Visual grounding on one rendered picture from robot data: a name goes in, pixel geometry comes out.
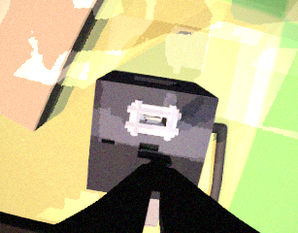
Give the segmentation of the dark grey cube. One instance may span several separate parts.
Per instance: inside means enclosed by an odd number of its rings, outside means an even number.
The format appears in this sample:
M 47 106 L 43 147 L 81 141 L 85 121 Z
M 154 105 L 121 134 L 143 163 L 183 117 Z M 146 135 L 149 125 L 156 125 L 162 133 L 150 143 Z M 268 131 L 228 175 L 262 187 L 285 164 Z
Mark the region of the dark grey cube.
M 153 133 L 132 135 L 125 123 L 130 120 L 128 106 L 136 101 L 165 109 L 177 106 L 182 113 L 176 125 L 179 135 L 171 136 L 171 140 Z M 142 149 L 171 155 L 172 168 L 198 186 L 212 133 L 217 133 L 211 198 L 218 202 L 225 167 L 227 125 L 215 121 L 217 104 L 218 98 L 213 93 L 193 82 L 118 70 L 102 75 L 95 82 L 91 109 L 86 189 L 109 193 L 136 170 L 138 150 Z

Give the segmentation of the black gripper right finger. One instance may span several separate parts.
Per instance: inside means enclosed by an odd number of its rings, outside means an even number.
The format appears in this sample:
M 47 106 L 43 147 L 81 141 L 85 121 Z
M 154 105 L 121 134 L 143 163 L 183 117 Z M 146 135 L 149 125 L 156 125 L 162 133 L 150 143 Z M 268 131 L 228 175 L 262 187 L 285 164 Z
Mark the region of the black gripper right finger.
M 160 233 L 260 233 L 229 213 L 175 168 L 164 168 L 159 199 Z

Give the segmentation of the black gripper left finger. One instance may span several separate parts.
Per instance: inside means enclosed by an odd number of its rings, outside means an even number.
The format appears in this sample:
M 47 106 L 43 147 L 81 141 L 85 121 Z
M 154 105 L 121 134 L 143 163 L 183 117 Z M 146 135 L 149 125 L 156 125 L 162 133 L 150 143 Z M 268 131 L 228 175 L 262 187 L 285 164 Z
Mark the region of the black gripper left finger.
M 0 233 L 144 233 L 153 182 L 152 164 L 141 164 L 93 205 L 58 224 L 0 211 Z

